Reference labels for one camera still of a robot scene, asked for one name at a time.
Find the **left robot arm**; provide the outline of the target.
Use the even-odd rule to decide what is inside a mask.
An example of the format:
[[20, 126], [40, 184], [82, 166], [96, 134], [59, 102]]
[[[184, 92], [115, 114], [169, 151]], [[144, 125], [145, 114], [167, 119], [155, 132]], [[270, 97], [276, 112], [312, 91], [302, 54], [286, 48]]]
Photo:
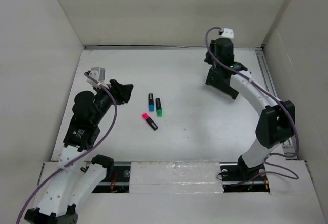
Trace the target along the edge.
[[99, 123], [110, 107], [128, 103], [132, 84], [112, 79], [108, 85], [90, 79], [94, 92], [83, 91], [74, 99], [73, 116], [63, 141], [58, 169], [39, 184], [48, 188], [36, 207], [23, 208], [28, 223], [77, 223], [78, 211], [95, 187], [114, 176], [114, 160], [96, 155], [86, 168], [84, 158], [103, 142]]

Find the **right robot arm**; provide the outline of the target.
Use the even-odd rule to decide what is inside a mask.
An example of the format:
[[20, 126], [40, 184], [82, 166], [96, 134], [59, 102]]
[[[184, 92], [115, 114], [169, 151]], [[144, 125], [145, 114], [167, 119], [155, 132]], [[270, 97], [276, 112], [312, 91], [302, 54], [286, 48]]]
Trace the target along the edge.
[[242, 95], [255, 109], [259, 120], [256, 139], [235, 166], [221, 168], [224, 181], [246, 181], [259, 174], [263, 163], [279, 145], [294, 136], [295, 106], [262, 92], [242, 63], [235, 61], [234, 46], [229, 38], [212, 40], [204, 60], [210, 64], [206, 85], [212, 86], [232, 99]]

